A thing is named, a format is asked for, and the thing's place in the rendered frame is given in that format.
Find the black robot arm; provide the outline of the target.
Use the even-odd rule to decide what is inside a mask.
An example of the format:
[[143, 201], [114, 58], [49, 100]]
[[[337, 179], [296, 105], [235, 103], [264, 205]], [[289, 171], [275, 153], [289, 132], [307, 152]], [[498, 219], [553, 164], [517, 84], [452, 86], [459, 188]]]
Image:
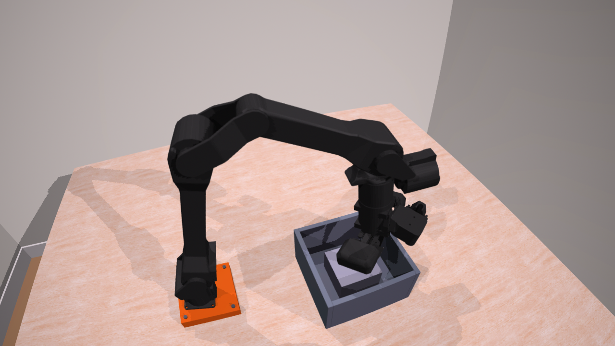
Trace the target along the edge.
[[[440, 182], [433, 150], [404, 155], [381, 121], [338, 120], [253, 93], [184, 116], [175, 125], [167, 161], [180, 191], [184, 245], [176, 263], [175, 297], [184, 300], [185, 309], [216, 305], [217, 241], [206, 239], [206, 190], [213, 169], [259, 137], [347, 159], [352, 166], [344, 173], [370, 208], [390, 204], [394, 185], [407, 194]], [[404, 207], [398, 198], [383, 222], [382, 236], [391, 232], [415, 245], [428, 223], [425, 214], [424, 202]]]

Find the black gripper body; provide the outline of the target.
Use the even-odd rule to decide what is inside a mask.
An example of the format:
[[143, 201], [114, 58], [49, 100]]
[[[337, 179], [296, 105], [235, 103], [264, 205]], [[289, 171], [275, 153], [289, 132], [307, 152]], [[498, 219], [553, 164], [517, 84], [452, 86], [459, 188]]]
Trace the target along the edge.
[[350, 238], [344, 241], [336, 253], [338, 264], [364, 274], [372, 272], [379, 257], [379, 237], [385, 234], [381, 231], [383, 222], [398, 198], [401, 205], [406, 206], [406, 197], [397, 191], [394, 191], [393, 201], [381, 208], [370, 208], [357, 200], [354, 210], [358, 211], [358, 218], [354, 227], [361, 229], [358, 238], [362, 239], [357, 241]]

